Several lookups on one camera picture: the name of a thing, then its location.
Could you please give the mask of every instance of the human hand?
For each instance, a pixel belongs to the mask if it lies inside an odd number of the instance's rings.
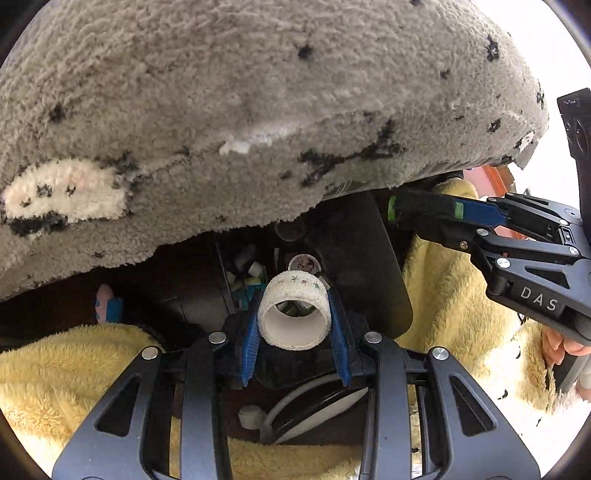
[[[560,365],[565,354],[583,356],[591,353],[591,346],[583,346],[575,340],[565,338],[553,328],[542,328],[542,356],[548,368]]]

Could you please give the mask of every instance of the gray fleece blanket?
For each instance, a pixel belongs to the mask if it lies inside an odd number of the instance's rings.
[[[545,102],[468,0],[52,0],[0,69],[0,300],[327,196],[524,166]]]

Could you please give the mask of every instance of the roll of tape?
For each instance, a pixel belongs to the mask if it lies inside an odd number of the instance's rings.
[[[287,300],[303,301],[316,309],[305,317],[290,317],[276,307]],[[326,287],[304,271],[286,271],[273,278],[258,310],[261,336],[285,350],[309,350],[319,345],[330,330],[330,321]]]

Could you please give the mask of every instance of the white cartoon face on blanket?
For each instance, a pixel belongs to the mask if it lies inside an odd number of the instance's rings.
[[[129,182],[115,165],[70,158],[30,165],[2,192],[6,222],[21,236],[125,214]]]

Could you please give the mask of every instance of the pink object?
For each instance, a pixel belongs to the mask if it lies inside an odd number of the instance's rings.
[[[99,323],[106,323],[107,322],[107,304],[109,300],[115,298],[113,294],[113,290],[108,285],[101,285],[99,287],[99,291],[96,292],[96,303],[95,303],[95,310],[96,310],[96,320]]]

